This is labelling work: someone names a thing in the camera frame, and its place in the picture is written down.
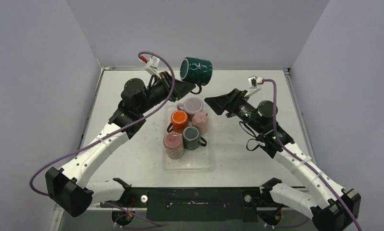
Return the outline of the dark green glossy mug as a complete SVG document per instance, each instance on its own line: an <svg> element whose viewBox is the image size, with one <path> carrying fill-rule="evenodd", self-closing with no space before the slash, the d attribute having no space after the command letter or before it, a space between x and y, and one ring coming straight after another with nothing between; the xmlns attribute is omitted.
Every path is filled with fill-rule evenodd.
<svg viewBox="0 0 384 231"><path fill-rule="evenodd" d="M198 95L202 92L202 87L208 85L212 78L213 66L208 60L185 57L180 65L180 79L184 82L196 84L197 92L191 92Z"/></svg>

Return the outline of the dark grey mug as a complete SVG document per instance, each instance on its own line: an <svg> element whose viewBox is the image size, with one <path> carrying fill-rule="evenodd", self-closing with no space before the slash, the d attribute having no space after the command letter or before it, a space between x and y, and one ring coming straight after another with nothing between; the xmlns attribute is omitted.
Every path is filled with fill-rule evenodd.
<svg viewBox="0 0 384 231"><path fill-rule="evenodd" d="M195 150L207 146L207 141L196 127L188 126L182 132L183 146L187 150Z"/></svg>

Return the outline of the pink ghost pattern mug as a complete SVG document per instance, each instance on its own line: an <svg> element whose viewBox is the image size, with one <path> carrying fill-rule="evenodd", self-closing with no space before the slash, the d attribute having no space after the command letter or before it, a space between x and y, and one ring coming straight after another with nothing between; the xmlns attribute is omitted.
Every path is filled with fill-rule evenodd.
<svg viewBox="0 0 384 231"><path fill-rule="evenodd" d="M166 155L170 159L179 159L184 153L184 145L182 135L176 132L169 132L163 138L163 145Z"/></svg>

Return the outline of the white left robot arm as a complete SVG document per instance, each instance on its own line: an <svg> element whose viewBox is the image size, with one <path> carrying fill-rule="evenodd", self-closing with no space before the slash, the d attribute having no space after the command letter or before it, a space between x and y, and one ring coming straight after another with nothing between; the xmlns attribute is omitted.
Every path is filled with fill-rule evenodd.
<svg viewBox="0 0 384 231"><path fill-rule="evenodd" d="M148 86L139 78L124 85L117 110L105 124L87 150L72 160L45 173L49 197L72 217L77 217L96 203L113 201L119 207L131 202L130 185L119 178L90 183L95 171L113 152L129 141L145 121L135 123L144 113L165 99L175 102L185 97L197 84L173 78L168 72L152 75Z"/></svg>

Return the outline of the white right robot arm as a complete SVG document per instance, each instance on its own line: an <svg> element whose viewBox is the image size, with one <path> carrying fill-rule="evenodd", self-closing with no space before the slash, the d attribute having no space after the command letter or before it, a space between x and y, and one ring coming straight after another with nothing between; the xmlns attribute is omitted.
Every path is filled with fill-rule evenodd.
<svg viewBox="0 0 384 231"><path fill-rule="evenodd" d="M277 107L262 101L257 107L248 103L245 91L205 98L217 114L237 116L241 123L256 132L256 140L274 161L283 165L307 189L302 192L278 179L261 186L260 200L265 206L286 205L310 218L319 231L343 231L359 214L361 196L332 180L312 158L301 151L293 138L276 121Z"/></svg>

